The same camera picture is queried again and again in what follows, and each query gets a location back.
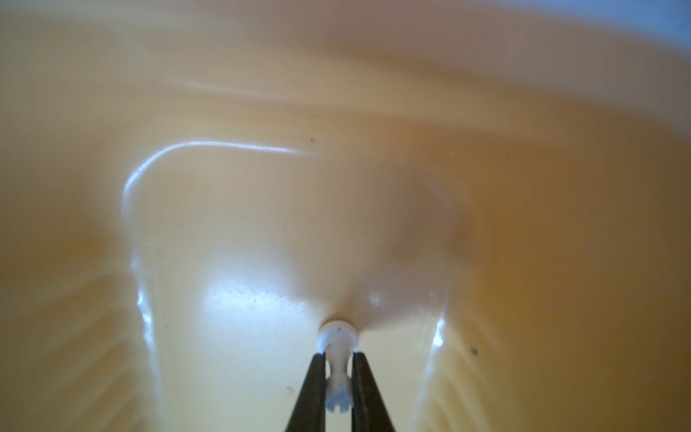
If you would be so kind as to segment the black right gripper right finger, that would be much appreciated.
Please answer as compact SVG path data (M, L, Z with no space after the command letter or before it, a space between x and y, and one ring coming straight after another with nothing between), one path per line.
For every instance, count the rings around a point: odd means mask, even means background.
M352 432L394 432L392 420L381 397L374 374L363 352L353 354Z

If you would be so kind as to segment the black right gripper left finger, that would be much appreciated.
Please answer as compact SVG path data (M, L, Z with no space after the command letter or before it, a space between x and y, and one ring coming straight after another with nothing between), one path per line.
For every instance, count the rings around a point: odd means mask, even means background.
M318 353L312 357L285 431L324 432L326 392L327 360L323 354Z

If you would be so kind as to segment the white rook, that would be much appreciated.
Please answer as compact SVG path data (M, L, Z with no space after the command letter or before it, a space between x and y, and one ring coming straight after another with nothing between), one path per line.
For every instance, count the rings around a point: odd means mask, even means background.
M358 349L358 332L344 320L331 320L318 334L318 352L325 356L329 373L325 407L331 412L349 413L354 407L352 379L348 365Z

